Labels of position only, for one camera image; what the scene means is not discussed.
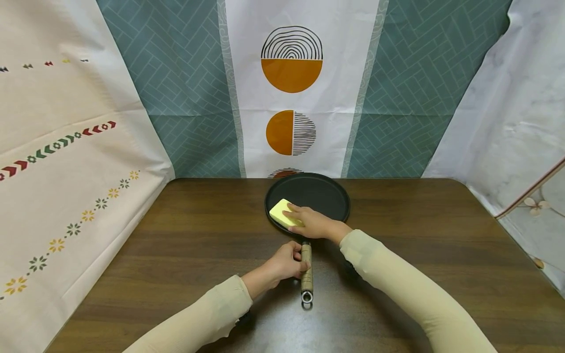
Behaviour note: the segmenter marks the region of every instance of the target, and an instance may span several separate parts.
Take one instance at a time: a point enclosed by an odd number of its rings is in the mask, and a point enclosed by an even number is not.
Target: cream fabric backdrop
[[[41,352],[174,174],[94,0],[3,1],[0,47],[0,351]]]
[[[508,16],[423,177],[465,183],[565,295],[565,3]]]

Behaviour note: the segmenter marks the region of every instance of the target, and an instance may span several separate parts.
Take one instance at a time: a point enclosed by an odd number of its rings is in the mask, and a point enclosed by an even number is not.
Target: green arrow
[[[44,154],[41,154],[41,150],[37,150],[37,152],[36,152],[36,157],[38,157],[38,158],[45,158],[45,157],[47,157],[47,156],[44,155]]]

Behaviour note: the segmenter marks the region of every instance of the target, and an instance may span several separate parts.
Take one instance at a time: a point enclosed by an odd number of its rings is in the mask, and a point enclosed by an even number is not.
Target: person's right hand
[[[352,231],[345,223],[330,219],[310,207],[298,207],[289,203],[288,208],[292,212],[283,211],[283,214],[304,224],[304,226],[289,227],[288,230],[293,233],[312,239],[330,239],[339,245],[341,240]]]

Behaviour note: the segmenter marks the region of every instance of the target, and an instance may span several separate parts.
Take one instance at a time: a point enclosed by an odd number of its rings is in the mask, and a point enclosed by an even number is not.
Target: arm
[[[301,245],[289,242],[260,267],[232,276],[194,304],[143,335],[124,353],[191,353],[227,337],[253,300],[289,277],[300,277],[310,265],[301,263]]]
[[[435,353],[496,352],[471,316],[435,282],[360,230],[331,220],[308,207],[289,204],[285,215],[304,227],[290,227],[310,238],[327,238],[340,246],[361,277],[382,290],[421,327]]]

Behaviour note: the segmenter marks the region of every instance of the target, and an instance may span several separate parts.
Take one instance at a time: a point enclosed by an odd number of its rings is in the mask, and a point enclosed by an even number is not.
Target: person's left hand
[[[299,243],[288,242],[263,265],[241,277],[253,300],[265,291],[275,288],[281,280],[300,278],[302,272],[310,268],[310,263],[301,262],[301,249],[302,245]]]

